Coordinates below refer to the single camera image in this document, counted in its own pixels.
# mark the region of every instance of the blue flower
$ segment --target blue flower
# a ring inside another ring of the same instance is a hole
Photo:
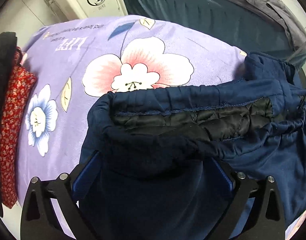
[[[51,88],[47,84],[38,95],[35,94],[32,97],[25,116],[26,129],[29,131],[29,145],[37,146],[38,152],[42,157],[49,150],[50,132],[55,130],[58,117],[56,102],[55,100],[50,100],[50,96]]]

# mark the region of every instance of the white flower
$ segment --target white flower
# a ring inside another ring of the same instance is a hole
[[[29,131],[29,145],[36,145],[42,157],[49,150],[49,132],[55,130],[58,117],[56,102],[55,100],[50,100],[50,96],[51,88],[47,84],[38,95],[35,94],[32,97],[25,116],[26,129]]]
[[[138,89],[152,89],[152,85],[160,79],[156,72],[149,72],[143,63],[135,64],[132,68],[125,63],[121,66],[121,75],[115,76],[112,88],[117,92],[127,92]]]
[[[131,41],[121,58],[105,54],[92,60],[82,79],[85,93],[101,97],[108,91],[165,88],[189,82],[194,72],[189,59],[164,51],[164,42],[150,37]]]

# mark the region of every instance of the navy blue jacket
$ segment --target navy blue jacket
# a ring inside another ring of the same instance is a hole
[[[299,87],[292,65],[251,53],[241,80],[107,93],[88,114],[80,162],[96,150],[101,164],[80,209],[105,240],[203,240],[229,202],[205,165],[213,157],[251,178],[274,176],[290,225],[306,210]]]

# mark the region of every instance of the gray jacket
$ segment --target gray jacket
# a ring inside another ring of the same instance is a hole
[[[306,41],[306,32],[295,15],[280,0],[229,0],[285,30],[291,48],[297,50]]]

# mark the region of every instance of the pink flower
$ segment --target pink flower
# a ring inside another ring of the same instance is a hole
[[[126,46],[121,59],[114,54],[94,59],[82,79],[85,93],[100,97],[108,91],[165,88],[189,82],[194,72],[189,60],[164,50],[164,42],[157,37],[135,39]]]

